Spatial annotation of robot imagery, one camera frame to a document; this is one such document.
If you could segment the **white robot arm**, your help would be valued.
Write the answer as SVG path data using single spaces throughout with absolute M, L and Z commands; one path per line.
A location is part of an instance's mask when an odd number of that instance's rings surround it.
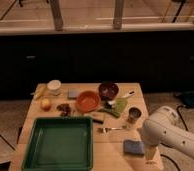
M 176 126 L 179 114 L 169 106 L 161 106 L 147 117 L 140 137 L 148 147 L 164 143 L 194 159 L 194 133 Z

